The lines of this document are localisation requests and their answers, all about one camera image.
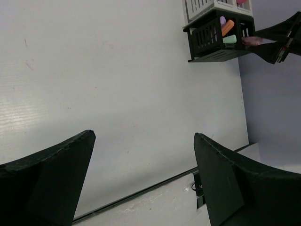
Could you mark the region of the orange tip grey highlighter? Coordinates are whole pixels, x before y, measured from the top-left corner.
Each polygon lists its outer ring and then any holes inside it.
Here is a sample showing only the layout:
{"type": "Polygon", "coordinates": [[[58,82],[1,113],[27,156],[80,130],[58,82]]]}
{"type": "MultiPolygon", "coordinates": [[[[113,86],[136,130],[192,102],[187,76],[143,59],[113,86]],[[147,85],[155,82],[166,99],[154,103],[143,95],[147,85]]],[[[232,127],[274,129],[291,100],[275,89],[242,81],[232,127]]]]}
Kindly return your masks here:
{"type": "Polygon", "coordinates": [[[222,37],[225,37],[226,34],[234,27],[235,23],[232,20],[228,20],[225,25],[222,27],[222,37]]]}

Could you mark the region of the pink highlighter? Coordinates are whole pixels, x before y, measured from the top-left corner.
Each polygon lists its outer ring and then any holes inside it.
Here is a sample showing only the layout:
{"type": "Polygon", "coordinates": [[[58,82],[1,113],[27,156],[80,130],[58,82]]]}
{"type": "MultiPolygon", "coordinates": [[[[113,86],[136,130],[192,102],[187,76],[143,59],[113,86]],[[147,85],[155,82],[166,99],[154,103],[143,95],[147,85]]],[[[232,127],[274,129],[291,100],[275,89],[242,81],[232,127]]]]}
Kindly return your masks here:
{"type": "Polygon", "coordinates": [[[242,42],[247,46],[259,46],[262,44],[263,38],[255,36],[244,36],[242,42]]]}

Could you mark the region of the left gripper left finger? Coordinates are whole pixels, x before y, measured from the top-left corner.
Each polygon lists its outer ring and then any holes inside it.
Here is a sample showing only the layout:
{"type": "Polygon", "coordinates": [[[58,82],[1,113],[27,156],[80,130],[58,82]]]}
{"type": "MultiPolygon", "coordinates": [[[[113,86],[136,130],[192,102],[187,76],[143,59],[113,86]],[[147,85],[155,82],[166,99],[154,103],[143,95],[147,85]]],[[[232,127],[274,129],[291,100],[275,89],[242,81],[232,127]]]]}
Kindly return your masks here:
{"type": "Polygon", "coordinates": [[[96,135],[85,130],[0,166],[2,226],[72,225],[96,135]]]}

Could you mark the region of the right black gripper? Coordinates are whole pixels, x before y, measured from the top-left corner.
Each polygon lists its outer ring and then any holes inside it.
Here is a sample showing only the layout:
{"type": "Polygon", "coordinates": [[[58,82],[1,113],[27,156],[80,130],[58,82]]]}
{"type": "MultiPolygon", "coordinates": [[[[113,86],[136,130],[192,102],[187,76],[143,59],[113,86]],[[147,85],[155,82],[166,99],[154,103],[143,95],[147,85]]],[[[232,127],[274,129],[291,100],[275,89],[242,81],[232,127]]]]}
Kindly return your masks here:
{"type": "Polygon", "coordinates": [[[285,61],[288,54],[301,55],[301,13],[296,12],[289,19],[255,32],[255,36],[270,40],[258,46],[250,46],[249,51],[270,64],[285,61]]]}

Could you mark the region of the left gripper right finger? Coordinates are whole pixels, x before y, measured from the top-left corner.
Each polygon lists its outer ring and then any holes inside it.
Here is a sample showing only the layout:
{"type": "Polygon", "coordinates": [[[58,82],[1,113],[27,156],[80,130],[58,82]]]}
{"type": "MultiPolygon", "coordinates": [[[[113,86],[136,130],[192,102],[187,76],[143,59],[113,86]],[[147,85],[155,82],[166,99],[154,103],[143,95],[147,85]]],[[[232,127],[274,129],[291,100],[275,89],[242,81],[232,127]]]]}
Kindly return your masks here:
{"type": "Polygon", "coordinates": [[[298,226],[301,176],[194,136],[194,150],[213,226],[298,226]]]}

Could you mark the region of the purple highlighter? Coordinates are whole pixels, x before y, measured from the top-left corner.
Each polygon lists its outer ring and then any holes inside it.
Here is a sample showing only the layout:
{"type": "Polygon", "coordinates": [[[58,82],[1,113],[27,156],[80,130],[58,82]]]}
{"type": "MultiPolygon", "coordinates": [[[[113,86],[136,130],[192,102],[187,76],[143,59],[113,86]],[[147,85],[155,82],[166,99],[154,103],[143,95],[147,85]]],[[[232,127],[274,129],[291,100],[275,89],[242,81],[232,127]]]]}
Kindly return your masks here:
{"type": "Polygon", "coordinates": [[[220,24],[221,24],[221,27],[223,27],[226,24],[226,18],[224,16],[220,17],[220,24]]]}

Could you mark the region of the green highlighter cap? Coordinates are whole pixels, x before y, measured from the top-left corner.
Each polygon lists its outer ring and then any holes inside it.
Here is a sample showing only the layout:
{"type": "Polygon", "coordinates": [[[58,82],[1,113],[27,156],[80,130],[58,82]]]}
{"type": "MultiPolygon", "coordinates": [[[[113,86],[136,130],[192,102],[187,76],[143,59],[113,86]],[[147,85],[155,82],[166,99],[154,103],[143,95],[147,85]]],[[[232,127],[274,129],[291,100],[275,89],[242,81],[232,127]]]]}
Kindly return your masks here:
{"type": "Polygon", "coordinates": [[[227,37],[224,37],[223,39],[224,44],[235,44],[237,42],[237,37],[236,35],[230,35],[227,37]]]}

